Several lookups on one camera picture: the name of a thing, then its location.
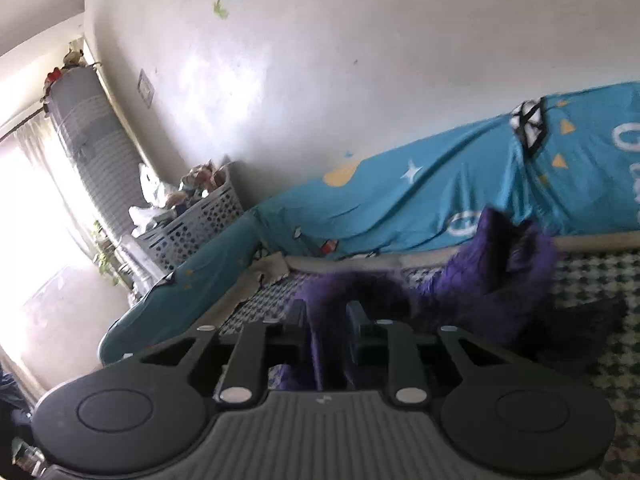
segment white plastic bag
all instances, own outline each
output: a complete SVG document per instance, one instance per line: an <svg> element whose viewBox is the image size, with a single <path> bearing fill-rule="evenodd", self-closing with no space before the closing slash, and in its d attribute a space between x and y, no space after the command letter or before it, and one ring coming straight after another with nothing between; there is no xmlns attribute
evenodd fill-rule
<svg viewBox="0 0 640 480"><path fill-rule="evenodd" d="M129 216L133 220L133 223L138 226L135 229L136 235L143 235L149 229L154 228L156 226L156 217L163 213L166 213L166 209L162 209L161 207L130 207Z"/></svg>
<svg viewBox="0 0 640 480"><path fill-rule="evenodd" d="M146 164L140 163L140 186L142 186L142 196L153 207L164 207L166 198L178 188L163 182Z"/></svg>

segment houndstooth blanket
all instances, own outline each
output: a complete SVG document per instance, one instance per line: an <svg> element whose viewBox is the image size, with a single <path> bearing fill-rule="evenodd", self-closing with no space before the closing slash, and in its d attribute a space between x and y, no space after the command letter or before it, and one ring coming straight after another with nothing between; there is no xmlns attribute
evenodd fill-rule
<svg viewBox="0 0 640 480"><path fill-rule="evenodd" d="M409 269L404 277L409 286L417 286L435 270ZM226 321L221 332L238 332L246 322L282 317L300 286L314 277L293 271L264 288ZM559 259L553 290L558 306L570 308L619 292L629 306L624 331L611 336L589 378L609 398L617 419L616 436L600 473L607 480L632 480L640 477L640 251L572 253ZM270 385L278 380L277 370L272 370Z"/></svg>

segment cartoon print bedding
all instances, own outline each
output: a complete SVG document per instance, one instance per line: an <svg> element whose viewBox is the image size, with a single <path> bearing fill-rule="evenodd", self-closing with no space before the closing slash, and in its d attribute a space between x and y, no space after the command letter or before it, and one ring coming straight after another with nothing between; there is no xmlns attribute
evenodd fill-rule
<svg viewBox="0 0 640 480"><path fill-rule="evenodd" d="M188 329L256 249L339 259L473 236L486 206L551 235L638 229L640 82L555 94L347 166L258 204L105 334L114 362Z"/></svg>

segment yellow moon print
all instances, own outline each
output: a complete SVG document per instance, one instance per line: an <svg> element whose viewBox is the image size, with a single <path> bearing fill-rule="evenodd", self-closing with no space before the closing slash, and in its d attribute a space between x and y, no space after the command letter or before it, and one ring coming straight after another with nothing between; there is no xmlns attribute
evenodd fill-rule
<svg viewBox="0 0 640 480"><path fill-rule="evenodd" d="M322 181L331 187L342 187L351 180L351 177L356 173L359 165L359 160L349 162L348 164L325 174L325 176L322 177Z"/></svg>

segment white plastic basket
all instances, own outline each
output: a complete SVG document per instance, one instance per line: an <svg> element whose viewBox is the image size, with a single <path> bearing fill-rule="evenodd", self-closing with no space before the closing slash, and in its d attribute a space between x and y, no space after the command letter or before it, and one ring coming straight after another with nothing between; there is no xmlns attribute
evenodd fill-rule
<svg viewBox="0 0 640 480"><path fill-rule="evenodd" d="M225 183L206 198L161 228L136 238L140 248L165 272L176 269L187 258L244 212L231 184L229 170L222 168Z"/></svg>

